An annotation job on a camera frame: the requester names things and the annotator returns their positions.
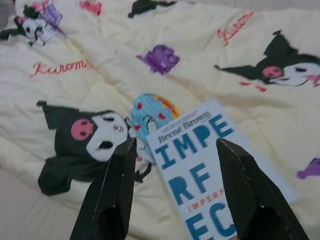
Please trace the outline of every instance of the blue lettering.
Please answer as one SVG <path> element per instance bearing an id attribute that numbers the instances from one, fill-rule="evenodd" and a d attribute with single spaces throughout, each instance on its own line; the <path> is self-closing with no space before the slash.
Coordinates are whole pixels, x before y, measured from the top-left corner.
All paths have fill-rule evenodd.
<path id="1" fill-rule="evenodd" d="M 192 152 L 195 154 L 197 152 L 197 149 L 195 148 L 194 143 L 191 141 L 191 139 L 187 133 L 182 135 L 182 140 L 183 140 L 183 143 L 181 143 L 179 141 L 179 139 L 176 138 L 173 140 L 173 143 L 174 143 L 175 148 L 179 152 L 181 159 L 185 159 L 186 155 L 185 155 L 184 150 L 187 150 L 188 147 L 190 147 Z"/>
<path id="2" fill-rule="evenodd" d="M 228 124 L 225 121 L 223 121 L 217 125 L 216 122 L 220 119 L 222 119 L 222 116 L 221 116 L 221 114 L 218 114 L 217 116 L 211 118 L 209 120 L 209 123 L 211 124 L 211 126 L 213 127 L 215 132 L 218 134 L 218 136 L 220 138 L 224 138 L 224 137 L 228 136 L 229 134 L 232 134 L 234 132 L 234 130 L 232 128 L 229 128 L 225 131 L 221 131 L 221 129 L 226 127 Z"/>
<path id="3" fill-rule="evenodd" d="M 173 195 L 175 196 L 175 200 L 177 201 L 179 206 L 183 204 L 183 201 L 180 196 L 181 194 L 183 194 L 189 200 L 194 198 L 194 196 L 192 196 L 187 191 L 187 183 L 181 176 L 177 176 L 171 179 L 169 181 L 169 185 L 172 189 Z"/>
<path id="4" fill-rule="evenodd" d="M 205 234 L 206 232 L 208 232 L 208 229 L 206 227 L 206 225 L 203 225 L 197 229 L 195 229 L 195 223 L 199 222 L 200 220 L 204 219 L 202 217 L 201 213 L 198 213 L 197 215 L 194 215 L 192 217 L 190 217 L 189 219 L 187 219 L 185 222 L 189 228 L 189 231 L 192 235 L 193 240 L 199 240 L 200 236 Z"/>
<path id="5" fill-rule="evenodd" d="M 203 148 L 208 146 L 207 143 L 205 142 L 205 139 L 207 139 L 210 136 L 210 131 L 206 126 L 203 126 L 203 125 L 197 126 L 195 129 L 193 129 L 193 132 L 198 138 Z"/>
<path id="6" fill-rule="evenodd" d="M 210 208 L 210 215 L 218 232 L 224 237 L 229 237 L 236 232 L 235 225 L 231 224 L 227 229 L 224 229 L 216 215 L 218 210 L 222 210 L 225 207 L 226 206 L 220 202 L 212 205 Z"/>
<path id="7" fill-rule="evenodd" d="M 168 168 L 168 167 L 170 167 L 170 166 L 172 166 L 173 164 L 175 164 L 176 163 L 176 160 L 175 159 L 169 159 L 169 157 L 168 157 L 168 155 L 167 155 L 167 153 L 166 153 L 166 149 L 168 148 L 168 144 L 165 144 L 165 145 L 163 145 L 163 146 L 161 146 L 161 147 L 159 147 L 159 148 L 157 148 L 156 150 L 155 150 L 155 153 L 156 154 L 158 154 L 158 153 L 161 153 L 161 155 L 162 155 L 162 157 L 163 157 L 163 160 L 164 160 L 164 164 L 162 165 L 162 169 L 164 170 L 164 169 L 166 169 L 166 168 Z"/>
<path id="8" fill-rule="evenodd" d="M 202 194 L 206 191 L 205 186 L 202 182 L 209 179 L 210 176 L 207 172 L 201 176 L 198 176 L 197 172 L 199 172 L 201 169 L 204 169 L 205 167 L 206 166 L 204 163 L 200 163 L 199 165 L 190 169 L 190 173 L 192 174 L 194 181 L 198 185 L 198 188 L 200 189 Z"/>

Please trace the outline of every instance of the pink skull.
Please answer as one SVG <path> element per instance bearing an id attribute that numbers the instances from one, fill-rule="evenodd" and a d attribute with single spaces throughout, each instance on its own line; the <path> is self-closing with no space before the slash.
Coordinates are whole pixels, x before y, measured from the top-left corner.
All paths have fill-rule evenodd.
<path id="1" fill-rule="evenodd" d="M 265 69 L 263 69 L 262 74 L 265 77 L 276 79 L 280 78 L 283 75 L 283 71 L 278 66 L 268 66 Z"/>
<path id="2" fill-rule="evenodd" d="M 71 135 L 74 140 L 85 140 L 90 134 L 93 133 L 94 124 L 86 118 L 81 118 L 74 122 L 71 127 Z"/>

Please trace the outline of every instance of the purple cartoon character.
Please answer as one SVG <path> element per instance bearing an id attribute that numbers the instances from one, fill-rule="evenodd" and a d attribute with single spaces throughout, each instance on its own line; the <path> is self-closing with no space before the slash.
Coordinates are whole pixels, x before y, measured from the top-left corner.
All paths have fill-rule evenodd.
<path id="1" fill-rule="evenodd" d="M 308 176 L 320 176 L 320 158 L 314 158 L 303 171 L 298 171 L 296 176 L 305 179 Z"/>
<path id="2" fill-rule="evenodd" d="M 151 67 L 153 73 L 162 75 L 171 71 L 178 64 L 180 57 L 174 55 L 175 51 L 166 45 L 156 45 L 152 51 L 148 51 L 145 57 L 136 56 L 138 59 Z"/>

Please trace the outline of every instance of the book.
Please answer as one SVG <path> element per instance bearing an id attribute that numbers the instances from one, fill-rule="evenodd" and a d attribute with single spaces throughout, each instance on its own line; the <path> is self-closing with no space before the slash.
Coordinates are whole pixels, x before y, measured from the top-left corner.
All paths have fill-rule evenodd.
<path id="1" fill-rule="evenodd" d="M 274 167 L 251 149 L 213 98 L 147 136 L 163 181 L 194 240 L 228 240 L 237 235 L 225 197 L 217 138 L 225 138 L 249 152 L 288 203 L 299 198 Z"/>

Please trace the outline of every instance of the book cover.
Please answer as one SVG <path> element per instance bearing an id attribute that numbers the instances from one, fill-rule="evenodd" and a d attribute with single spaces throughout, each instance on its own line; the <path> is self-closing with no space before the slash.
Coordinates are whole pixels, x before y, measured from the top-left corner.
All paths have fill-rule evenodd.
<path id="1" fill-rule="evenodd" d="M 237 235 L 225 197 L 217 138 L 225 138 L 249 152 L 288 203 L 299 198 L 269 162 L 250 148 L 237 125 L 213 98 L 147 136 L 165 185 L 194 240 L 229 240 Z"/>

